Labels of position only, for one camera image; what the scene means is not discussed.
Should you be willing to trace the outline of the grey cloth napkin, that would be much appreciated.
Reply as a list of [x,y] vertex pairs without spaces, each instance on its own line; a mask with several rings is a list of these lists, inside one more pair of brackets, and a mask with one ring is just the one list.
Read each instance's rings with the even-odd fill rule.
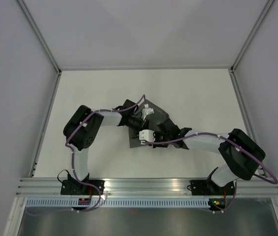
[[[145,105],[148,105],[149,108],[152,108],[154,110],[153,114],[147,115],[146,119],[147,122],[143,126],[143,129],[149,129],[149,130],[154,130],[154,131],[160,131],[158,128],[158,124],[163,123],[167,118],[169,118],[169,114],[154,104],[153,102],[149,101],[146,99],[143,103],[139,105],[137,109],[135,109],[133,117],[136,119],[141,119],[143,120],[143,112]],[[140,140],[139,140],[139,131],[138,130],[133,130],[131,128],[128,128],[128,136],[129,136],[129,148],[139,148],[143,147],[141,145]]]

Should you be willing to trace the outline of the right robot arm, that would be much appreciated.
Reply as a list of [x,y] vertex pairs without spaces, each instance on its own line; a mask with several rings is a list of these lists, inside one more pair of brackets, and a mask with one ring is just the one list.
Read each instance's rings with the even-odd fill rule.
[[218,194],[223,188],[237,180],[251,180],[266,157],[264,150],[244,131],[234,128],[229,133],[215,134],[201,132],[192,128],[178,128],[174,124],[161,123],[159,130],[153,133],[150,146],[186,150],[201,149],[220,154],[225,164],[216,167],[206,179],[206,189],[211,194]]

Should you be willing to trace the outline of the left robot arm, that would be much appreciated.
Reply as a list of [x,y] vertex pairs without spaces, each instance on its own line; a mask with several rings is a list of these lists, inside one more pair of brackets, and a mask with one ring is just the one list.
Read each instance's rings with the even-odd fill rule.
[[65,146],[71,151],[68,172],[75,179],[72,189],[79,195],[85,194],[89,189],[88,152],[101,127],[126,126],[138,135],[147,124],[139,111],[139,103],[129,99],[123,105],[112,109],[94,110],[81,105],[63,130]]

